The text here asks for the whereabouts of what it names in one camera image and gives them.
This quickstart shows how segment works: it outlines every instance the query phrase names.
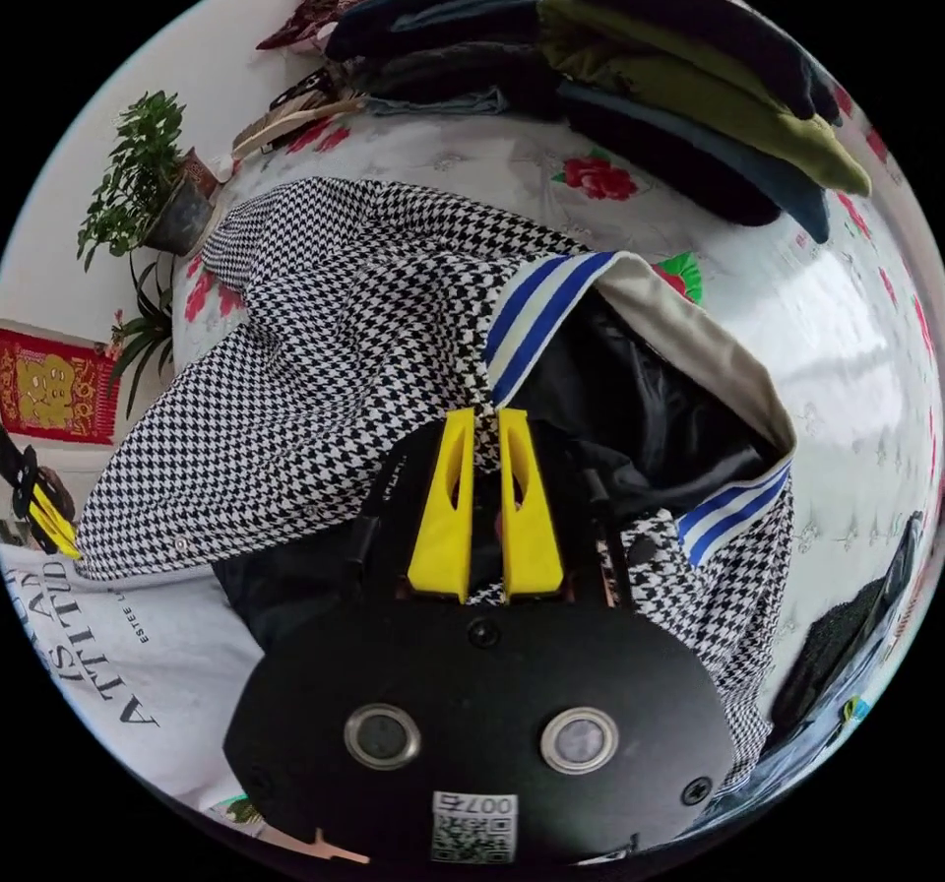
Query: green plant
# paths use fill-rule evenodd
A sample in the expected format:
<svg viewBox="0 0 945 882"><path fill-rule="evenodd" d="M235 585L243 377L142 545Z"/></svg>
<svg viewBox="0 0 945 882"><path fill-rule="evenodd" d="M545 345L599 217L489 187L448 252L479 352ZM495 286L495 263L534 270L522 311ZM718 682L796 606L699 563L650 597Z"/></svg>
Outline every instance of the green plant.
<svg viewBox="0 0 945 882"><path fill-rule="evenodd" d="M138 248L170 199L180 177L177 139L183 111L176 94L156 92L145 93L119 115L111 167L79 229L76 257L85 258L86 271L101 245L115 256Z"/></svg>
<svg viewBox="0 0 945 882"><path fill-rule="evenodd" d="M115 365L108 378L109 396L122 374L133 363L138 362L128 392L128 405L125 409L126 419L131 415L131 409L138 394L138 386L141 383L141 377L148 362L157 353L158 348L163 345L157 364L157 373L160 374L164 365L171 359L174 348L171 337L173 326L170 312L173 278L171 277L171 284L167 288L162 288L158 282L156 272L157 262L151 262L139 276L135 274L134 259L131 255L128 256L128 264L131 267L131 278L135 283L137 292L139 317L124 322L122 313L120 311L115 312L115 324L111 329L111 345L108 348L108 353L116 358ZM148 296L145 290L145 282L151 275L154 275L157 303Z"/></svg>

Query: red paper poster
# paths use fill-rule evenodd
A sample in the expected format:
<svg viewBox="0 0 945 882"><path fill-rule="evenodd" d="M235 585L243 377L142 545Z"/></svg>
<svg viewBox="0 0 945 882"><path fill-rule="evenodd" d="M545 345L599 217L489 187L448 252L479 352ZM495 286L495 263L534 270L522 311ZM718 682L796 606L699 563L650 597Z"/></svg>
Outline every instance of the red paper poster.
<svg viewBox="0 0 945 882"><path fill-rule="evenodd" d="M92 347L0 329L0 418L9 432L107 446L115 432L114 360Z"/></svg>

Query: blue and white striped trim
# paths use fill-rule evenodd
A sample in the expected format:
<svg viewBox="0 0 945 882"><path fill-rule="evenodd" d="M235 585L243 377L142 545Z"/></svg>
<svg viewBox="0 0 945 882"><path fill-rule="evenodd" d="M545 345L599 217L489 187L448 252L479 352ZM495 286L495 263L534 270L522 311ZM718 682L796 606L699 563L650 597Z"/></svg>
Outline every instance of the blue and white striped trim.
<svg viewBox="0 0 945 882"><path fill-rule="evenodd" d="M538 259L520 269L499 298L485 346L492 400L503 407L525 382L561 322L588 288L626 252Z"/></svg>
<svg viewBox="0 0 945 882"><path fill-rule="evenodd" d="M790 459L753 481L736 482L696 505L676 522L689 562L700 566L763 518L784 491Z"/></svg>

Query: folded clothes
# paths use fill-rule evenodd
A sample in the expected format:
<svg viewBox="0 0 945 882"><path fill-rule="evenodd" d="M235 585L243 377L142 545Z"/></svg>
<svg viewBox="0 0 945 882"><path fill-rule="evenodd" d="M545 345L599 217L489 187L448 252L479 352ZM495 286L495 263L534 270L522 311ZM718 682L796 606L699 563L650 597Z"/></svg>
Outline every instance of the folded clothes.
<svg viewBox="0 0 945 882"><path fill-rule="evenodd" d="M533 46L484 42L416 52L386 65L369 60L352 83L374 97L424 105L494 88L508 109L552 121L561 116L560 81Z"/></svg>
<svg viewBox="0 0 945 882"><path fill-rule="evenodd" d="M431 101L427 104L416 101L391 101L373 97L367 102L372 114L501 114L509 109L509 102L497 89L484 92L460 94L446 101Z"/></svg>
<svg viewBox="0 0 945 882"><path fill-rule="evenodd" d="M866 171L819 115L801 120L672 55L626 52L584 21L569 0L542 0L539 47L555 71L629 95L792 163L827 189L868 196ZM606 19L599 15L599 20Z"/></svg>
<svg viewBox="0 0 945 882"><path fill-rule="evenodd" d="M449 0L437 3L420 13L404 13L394 20L391 32L411 32L427 26L453 23L458 19L469 19L489 13L505 13L512 19L520 9L528 11L538 0Z"/></svg>
<svg viewBox="0 0 945 882"><path fill-rule="evenodd" d="M358 55L384 55L390 51L388 46L394 35L390 26L399 16L420 13L448 1L368 0L361 3L341 17L329 40L327 54L336 61L347 61ZM777 27L728 0L587 1L713 46L754 72L765 89L802 120L815 113L831 122L840 117L835 99L798 45ZM536 29L536 24L522 13L516 14L516 20L519 21L515 25L516 32ZM481 31L481 27L472 28ZM501 29L494 24L492 28ZM453 29L452 37L441 34L438 44L463 37L463 27ZM412 32L398 32L397 36L402 53L432 47L422 32L418 32L416 38Z"/></svg>
<svg viewBox="0 0 945 882"><path fill-rule="evenodd" d="M627 121L637 121L664 131L674 139L685 141L697 151L710 155L723 163L729 170L739 174L740 177L751 183L768 197L775 206L784 210L806 229L815 242L826 242L830 238L827 199L823 189L797 167L785 160L769 157L752 147L733 140L731 137L726 137L724 134L719 134L708 127L690 121L688 118L681 117L678 114L670 114L668 111L662 111L658 108L648 107L630 98L608 94L574 82L564 82L558 93L565 102L566 113L570 113L568 102L596 105L611 112L611 124L615 128L624 126ZM640 125L635 125L633 129L639 135ZM649 134L646 139L652 141L656 136ZM670 149L677 156L681 150L675 144ZM698 197L692 196L691 191L687 192L679 187L676 188L680 192L686 193L690 199L699 202L700 205L706 206L707 209L710 208Z"/></svg>
<svg viewBox="0 0 945 882"><path fill-rule="evenodd" d="M781 210L740 173L659 127L589 101L562 98L579 134L621 155L726 222L768 225Z"/></svg>
<svg viewBox="0 0 945 882"><path fill-rule="evenodd" d="M542 37L560 40L571 48L597 46L614 54L672 55L693 68L728 82L762 104L787 111L784 102L765 88L761 79L737 59L698 38L634 19L615 9L585 0L542 0L537 4Z"/></svg>
<svg viewBox="0 0 945 882"><path fill-rule="evenodd" d="M491 71L521 67L547 71L547 62L532 43L474 39L427 48L397 58L365 58L351 71L351 83L363 92L383 96L393 88L423 84L457 71Z"/></svg>

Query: label sticker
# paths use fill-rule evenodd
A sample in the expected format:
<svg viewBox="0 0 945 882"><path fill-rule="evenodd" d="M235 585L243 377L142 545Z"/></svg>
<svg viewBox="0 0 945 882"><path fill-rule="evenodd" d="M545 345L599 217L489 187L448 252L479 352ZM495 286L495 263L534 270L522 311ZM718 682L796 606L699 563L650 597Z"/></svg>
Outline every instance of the label sticker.
<svg viewBox="0 0 945 882"><path fill-rule="evenodd" d="M514 794L433 794L434 862L500 865L515 861L519 798Z"/></svg>

